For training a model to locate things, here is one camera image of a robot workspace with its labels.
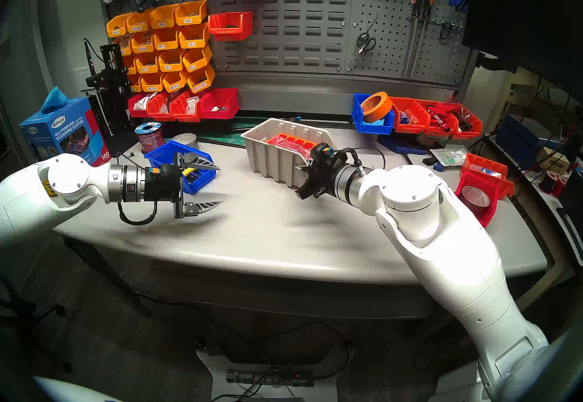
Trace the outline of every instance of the cleaning cloth box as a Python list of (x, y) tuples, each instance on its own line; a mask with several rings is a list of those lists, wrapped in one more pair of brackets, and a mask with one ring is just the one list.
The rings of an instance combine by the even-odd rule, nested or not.
[(89, 100), (68, 99), (58, 87), (20, 128), (39, 160), (68, 153), (81, 156), (91, 166), (100, 166), (111, 159)]

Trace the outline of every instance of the office chair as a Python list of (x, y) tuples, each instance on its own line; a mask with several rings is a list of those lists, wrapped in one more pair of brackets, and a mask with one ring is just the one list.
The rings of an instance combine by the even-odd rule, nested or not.
[(61, 366), (63, 371), (72, 372), (71, 364), (59, 359), (47, 347), (33, 337), (34, 328), (53, 311), (60, 318), (65, 315), (65, 308), (57, 303), (52, 304), (44, 311), (34, 314), (36, 303), (19, 297), (14, 285), (8, 277), (0, 273), (0, 306), (16, 313), (16, 316), (0, 316), (0, 326), (18, 330), (20, 338), (27, 345), (36, 347), (49, 360)]

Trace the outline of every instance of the blue storage bin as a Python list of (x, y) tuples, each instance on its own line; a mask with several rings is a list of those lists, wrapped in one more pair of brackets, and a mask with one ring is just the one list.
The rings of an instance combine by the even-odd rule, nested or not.
[[(199, 156), (204, 157), (211, 162), (213, 161), (210, 155), (206, 152), (195, 150), (189, 146), (176, 143), (175, 141), (169, 141), (168, 143), (163, 144), (161, 147), (156, 148), (154, 151), (148, 152), (144, 157), (150, 161), (150, 165), (152, 167), (159, 167), (162, 164), (173, 164), (174, 155), (177, 152), (194, 152), (195, 154), (198, 154)], [(182, 177), (182, 188), (184, 193), (194, 195), (201, 189), (202, 186), (210, 182), (210, 180), (213, 179), (217, 174), (216, 170), (195, 170), (195, 172), (200, 176), (192, 183), (188, 182), (185, 176)]]
[(381, 124), (369, 124), (363, 121), (364, 112), (360, 105), (369, 96), (370, 95), (365, 95), (363, 93), (354, 93), (352, 119), (354, 120), (356, 130), (363, 134), (389, 135), (393, 130), (393, 125), (395, 124), (395, 112), (393, 112), (393, 109), (391, 109), (391, 111), (386, 114), (384, 126)]

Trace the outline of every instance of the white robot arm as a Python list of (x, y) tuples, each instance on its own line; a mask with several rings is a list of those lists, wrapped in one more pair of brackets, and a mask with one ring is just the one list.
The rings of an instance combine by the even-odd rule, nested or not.
[[(0, 183), (0, 246), (23, 241), (88, 209), (98, 198), (110, 202), (170, 201), (175, 204), (174, 217), (194, 217), (218, 206), (222, 201), (207, 203), (182, 202), (182, 170), (185, 168), (219, 168), (200, 156), (191, 162), (163, 164), (160, 168), (106, 163), (90, 166), (74, 154), (60, 154), (30, 165)], [(153, 219), (131, 222), (146, 224)]]
[[(346, 163), (348, 152), (356, 165)], [(326, 144), (316, 146), (313, 163), (300, 168), (309, 177), (298, 195), (305, 199), (328, 193), (375, 216), (427, 292), (466, 328), (478, 348), (482, 383), (490, 398), (498, 400), (548, 342), (508, 292), (496, 245), (429, 169), (364, 169), (355, 155), (348, 148), (335, 152)], [(520, 392), (517, 383), (527, 385), (524, 375), (520, 380), (512, 382), (514, 393)]]

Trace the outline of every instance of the orange tape roll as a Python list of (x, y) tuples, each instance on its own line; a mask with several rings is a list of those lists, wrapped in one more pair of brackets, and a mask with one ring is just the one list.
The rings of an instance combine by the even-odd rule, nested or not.
[(391, 111), (393, 100), (384, 91), (379, 91), (366, 98), (360, 106), (363, 109), (364, 121), (374, 123)]

